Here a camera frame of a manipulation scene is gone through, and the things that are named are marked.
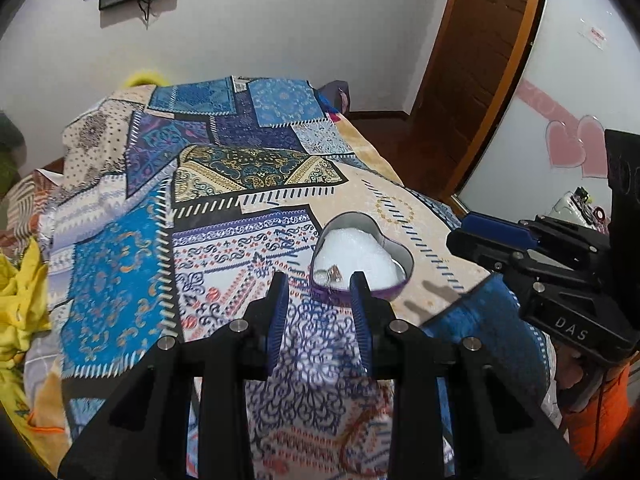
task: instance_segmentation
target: orange fabric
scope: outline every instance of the orange fabric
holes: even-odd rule
[[[629,365],[622,370],[615,381],[606,385],[602,396],[598,444],[595,452],[593,452],[593,446],[596,438],[596,417],[600,394],[593,396],[587,407],[581,412],[562,414],[563,422],[569,430],[571,447],[584,465],[587,465],[592,453],[593,458],[589,466],[598,461],[625,423],[629,413],[629,402],[626,398],[628,378]]]

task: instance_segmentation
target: bed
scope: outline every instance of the bed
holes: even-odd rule
[[[160,336],[210,335],[281,270],[291,298],[280,361],[269,381],[246,384],[256,478],[384,478],[391,385],[365,376],[348,305],[310,293],[310,258],[331,218],[369,214],[415,261],[396,315],[431,330],[487,276],[447,251],[458,225],[450,209],[402,186],[304,80],[117,91],[74,120],[63,142],[63,179],[39,233],[52,330],[34,339],[24,369],[27,416],[60,429],[48,467],[57,471],[65,446]],[[520,334],[522,347],[494,337],[492,351],[554,416],[548,338],[517,319],[500,280],[491,287],[492,302],[513,314],[500,329]],[[196,476],[195,415],[188,439]]]

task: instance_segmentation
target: wooden door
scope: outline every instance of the wooden door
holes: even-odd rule
[[[447,3],[411,114],[412,137],[437,146],[448,159],[441,164],[441,199],[462,183],[498,118],[525,53],[538,2]]]

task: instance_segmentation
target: metal bolt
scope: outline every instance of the metal bolt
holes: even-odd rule
[[[465,337],[462,340],[462,344],[467,350],[471,350],[472,352],[476,352],[482,348],[482,341],[477,337]]]
[[[389,323],[389,328],[391,329],[391,332],[401,334],[402,332],[409,330],[409,324],[402,319],[395,319]]]
[[[158,339],[158,348],[161,350],[168,350],[169,348],[173,348],[175,345],[175,339],[170,335],[163,335],[160,339]]]
[[[249,328],[249,323],[245,319],[235,319],[229,323],[229,328],[231,332],[244,332]]]

